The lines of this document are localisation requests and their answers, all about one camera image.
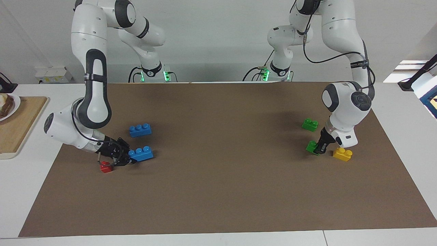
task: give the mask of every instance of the blue toy brick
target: blue toy brick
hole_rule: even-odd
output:
[[[144,148],[138,148],[136,151],[130,150],[129,157],[136,160],[137,162],[142,162],[153,158],[152,149],[149,146]]]
[[[131,126],[129,127],[129,134],[131,137],[141,137],[152,134],[152,129],[149,124]]]

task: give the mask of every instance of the wooden cutting board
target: wooden cutting board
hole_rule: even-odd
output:
[[[20,97],[16,112],[0,121],[0,159],[12,159],[21,150],[35,122],[49,102],[48,97]]]

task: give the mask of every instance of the brown paper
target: brown paper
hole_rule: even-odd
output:
[[[110,84],[102,132],[155,158],[103,174],[64,145],[20,237],[437,227],[373,112],[349,162],[306,152],[325,86]],[[129,137],[139,123],[153,134]]]

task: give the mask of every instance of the yellow toy brick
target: yellow toy brick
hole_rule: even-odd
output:
[[[333,157],[347,162],[352,157],[352,154],[353,153],[350,150],[345,150],[344,148],[338,148],[334,151]]]

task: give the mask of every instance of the green toy brick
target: green toy brick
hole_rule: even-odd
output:
[[[308,143],[308,146],[306,147],[306,150],[308,151],[308,152],[311,152],[311,154],[313,154],[313,155],[317,155],[317,156],[319,156],[320,154],[316,154],[316,153],[314,153],[314,150],[317,148],[317,143],[316,143],[316,141],[310,141],[309,143]]]
[[[302,128],[311,132],[315,132],[317,127],[319,126],[319,122],[316,120],[311,120],[310,118],[305,119],[302,124]]]

